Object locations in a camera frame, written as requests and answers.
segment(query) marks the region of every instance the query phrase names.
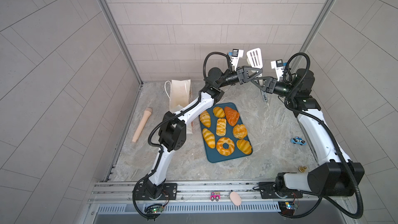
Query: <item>pastry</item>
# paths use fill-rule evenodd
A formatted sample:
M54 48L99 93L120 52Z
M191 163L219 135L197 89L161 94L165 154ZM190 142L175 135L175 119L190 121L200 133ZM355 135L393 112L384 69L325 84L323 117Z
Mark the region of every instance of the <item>pastry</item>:
M236 125L236 123L239 120L239 112L232 109L231 107L224 107L224 112L226 116L226 120L228 121L228 124L230 124L232 127Z
M242 139L248 135L248 130L244 124L237 124L232 130L234 137Z
M226 119L219 118L217 120L216 134L217 136L224 136L226 133Z
M221 107L213 108L213 113L214 113L214 116L216 116L218 118L225 117L225 112L224 112L224 110Z
M228 144L228 149L222 147L224 143ZM223 137L217 141L216 149L221 155L229 156L235 151L235 144L230 138Z
M210 148L214 149L214 147L216 147L216 138L214 137L214 134L211 131L207 130L206 128L203 128L202 135L207 145Z
M251 153L251 145L250 142L247 140L240 139L236 141L236 146L238 147L238 149L240 149L241 152L245 153L246 155L249 155Z
M206 110L199 115L199 119L205 127L211 126L210 114Z

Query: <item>paper bag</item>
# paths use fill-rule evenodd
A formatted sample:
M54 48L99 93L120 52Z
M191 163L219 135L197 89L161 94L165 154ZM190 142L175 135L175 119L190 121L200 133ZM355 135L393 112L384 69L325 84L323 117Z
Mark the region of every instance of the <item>paper bag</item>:
M170 95L167 93L166 84L170 83ZM191 80L172 80L164 83L164 90L169 97L170 112L180 111L192 101ZM187 123L187 134L192 134L193 122Z

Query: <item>black mounting plate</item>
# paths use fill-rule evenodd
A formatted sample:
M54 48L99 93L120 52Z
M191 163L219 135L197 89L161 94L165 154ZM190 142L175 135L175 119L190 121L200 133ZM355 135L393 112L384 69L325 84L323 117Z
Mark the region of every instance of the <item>black mounting plate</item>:
M302 198L302 192L296 189L282 189L277 194L273 184L270 184L270 182L259 182L258 186L260 189L261 199L284 199L281 197L286 195L286 198L294 198L293 193L296 194L296 198Z
M166 191L169 195L169 200L175 200L177 196L177 184L176 183L165 183L163 184L163 189ZM137 201L149 201L152 200L145 194L145 186L143 183L140 183L137 191L135 192L135 199ZM166 196L164 194L161 194L159 199L160 201L166 200Z

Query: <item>tray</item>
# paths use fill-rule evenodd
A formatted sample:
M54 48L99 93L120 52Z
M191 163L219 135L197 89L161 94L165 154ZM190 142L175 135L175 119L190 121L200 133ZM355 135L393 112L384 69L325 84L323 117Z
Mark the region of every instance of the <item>tray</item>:
M236 111L238 111L238 110L237 110L237 108L236 108L236 105L235 105L234 103L232 103L232 102L216 104L216 105L210 107L209 109L207 109L207 112L210 114L210 118L211 118L211 126L210 126L209 128L207 128L207 127L205 127L205 126L202 124L202 122L200 122L201 131L202 131L204 128L207 128L209 131L211 131L211 132L214 134L215 138L216 138L216 144L217 144L217 141L218 141L221 137L220 137L220 136L217 136L217 134L216 134L216 126L217 126L217 119L218 119L218 117L214 116L214 114L213 114L213 108L215 108L215 107L221 107L222 109L224 109L224 107L231 107L232 109L235 109ZM236 124L243 124L243 123L242 123L241 117L239 117L238 122L237 122ZM228 122L227 122L227 123L226 123L226 134L225 134L225 136L223 136L223 137L230 138L230 139L235 143L235 151L234 151L231 155L229 155L229 156L223 156L223 155L221 155L220 153L218 153L218 151L217 151L216 148L211 149L211 148L207 145L205 139L203 139L203 143L204 143L204 145L205 145L205 150L206 150L207 160L208 160L209 162L211 162L211 163L218 163L218 162L221 162L221 161L226 161L226 160L231 160L231 159L235 159L235 158L250 156L250 155L253 153L253 145L252 145L251 143L250 143L250 144L252 145L252 146L251 146L251 153L248 154L248 155L246 155L245 153L241 152L241 151L238 149L238 147L236 146L236 141L238 141L239 139L237 139L236 137L234 137L234 135L233 135L233 133L232 133L232 130L233 130L233 129L234 129L234 127L232 127L232 126L231 126L230 124L228 124ZM250 142L249 133L250 133L250 130L248 130L248 135L247 135L244 139Z

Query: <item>tile wall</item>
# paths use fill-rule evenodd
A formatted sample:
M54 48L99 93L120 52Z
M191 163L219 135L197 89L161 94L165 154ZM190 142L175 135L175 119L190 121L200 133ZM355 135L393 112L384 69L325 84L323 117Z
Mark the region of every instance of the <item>tile wall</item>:
M0 223L73 223L138 82L96 0L0 0Z
M397 40L398 0L337 0L308 48L313 96L365 168L363 223L398 223Z
M107 0L144 81L203 80L213 51L260 47L270 61L297 52L325 0ZM246 65L246 55L239 66ZM208 68L227 68L212 56Z

